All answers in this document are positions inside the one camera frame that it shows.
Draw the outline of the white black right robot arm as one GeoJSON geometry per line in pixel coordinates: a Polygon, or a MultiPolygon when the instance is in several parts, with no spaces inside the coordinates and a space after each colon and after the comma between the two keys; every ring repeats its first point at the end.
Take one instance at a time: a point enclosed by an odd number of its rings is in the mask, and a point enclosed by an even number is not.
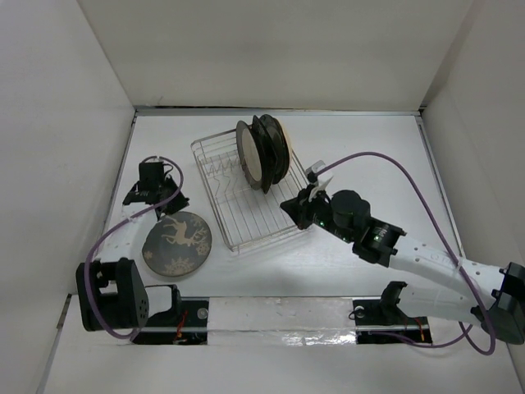
{"type": "Polygon", "coordinates": [[[399,227],[374,218],[358,193],[340,190],[332,197],[301,190],[281,209],[305,230],[315,224],[352,246],[361,260],[405,271],[433,282],[430,289],[390,282],[381,294],[380,316],[389,323],[403,317],[432,316],[493,331],[495,338],[524,343],[524,267],[453,260],[445,251],[406,235],[399,227]]]}

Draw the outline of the beige plate leaf pattern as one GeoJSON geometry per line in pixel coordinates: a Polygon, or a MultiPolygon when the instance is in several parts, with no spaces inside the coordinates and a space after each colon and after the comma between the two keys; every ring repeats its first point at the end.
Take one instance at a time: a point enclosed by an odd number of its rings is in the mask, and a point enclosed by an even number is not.
{"type": "Polygon", "coordinates": [[[292,160],[292,153],[293,153],[291,139],[290,139],[290,136],[289,136],[289,133],[288,133],[287,129],[285,128],[285,126],[282,123],[281,123],[281,129],[282,129],[282,133],[283,133],[283,136],[284,136],[284,139],[285,139],[285,143],[286,143],[286,147],[287,147],[287,150],[288,150],[289,158],[290,158],[290,161],[291,161],[292,160]]]}

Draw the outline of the grey plate tree pattern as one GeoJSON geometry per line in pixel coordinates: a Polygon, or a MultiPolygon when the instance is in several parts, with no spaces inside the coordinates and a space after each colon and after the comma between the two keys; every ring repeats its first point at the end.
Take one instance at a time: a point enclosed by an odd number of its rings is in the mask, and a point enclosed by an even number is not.
{"type": "Polygon", "coordinates": [[[142,256],[163,277],[183,277],[199,269],[212,250],[212,232],[199,215],[179,211],[163,216],[146,237],[142,256]]]}

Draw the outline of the cream plate brown metallic rim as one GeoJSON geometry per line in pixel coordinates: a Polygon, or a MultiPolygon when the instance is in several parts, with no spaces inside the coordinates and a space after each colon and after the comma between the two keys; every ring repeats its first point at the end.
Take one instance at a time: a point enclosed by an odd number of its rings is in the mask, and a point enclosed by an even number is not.
{"type": "Polygon", "coordinates": [[[244,121],[238,121],[235,135],[239,162],[246,181],[253,190],[260,190],[263,181],[262,164],[249,125],[244,121]]]}

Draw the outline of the cream plate black striped rim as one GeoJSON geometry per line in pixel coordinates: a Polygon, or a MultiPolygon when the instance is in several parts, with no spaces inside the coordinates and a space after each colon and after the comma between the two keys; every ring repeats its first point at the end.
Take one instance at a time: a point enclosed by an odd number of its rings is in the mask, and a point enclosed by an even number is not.
{"type": "Polygon", "coordinates": [[[269,114],[259,118],[263,128],[270,136],[276,153],[276,170],[272,180],[278,184],[287,174],[290,168],[290,146],[282,124],[269,114]]]}

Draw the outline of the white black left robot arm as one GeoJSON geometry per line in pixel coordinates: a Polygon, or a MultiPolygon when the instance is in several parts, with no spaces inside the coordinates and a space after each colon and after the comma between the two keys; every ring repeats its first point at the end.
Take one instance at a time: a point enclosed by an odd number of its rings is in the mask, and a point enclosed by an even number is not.
{"type": "Polygon", "coordinates": [[[145,286],[138,270],[150,231],[168,214],[189,204],[162,156],[139,163],[139,179],[122,201],[117,224],[95,242],[75,272],[83,327],[117,339],[134,339],[147,324],[178,324],[185,318],[175,285],[145,286]]]}

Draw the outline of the silver front table rail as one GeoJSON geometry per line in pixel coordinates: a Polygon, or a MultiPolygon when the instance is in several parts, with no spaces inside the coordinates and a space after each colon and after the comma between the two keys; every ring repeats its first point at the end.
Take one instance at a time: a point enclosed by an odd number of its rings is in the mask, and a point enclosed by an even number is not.
{"type": "Polygon", "coordinates": [[[432,342],[426,317],[387,317],[376,297],[184,298],[173,323],[151,318],[140,345],[351,346],[432,342]]]}

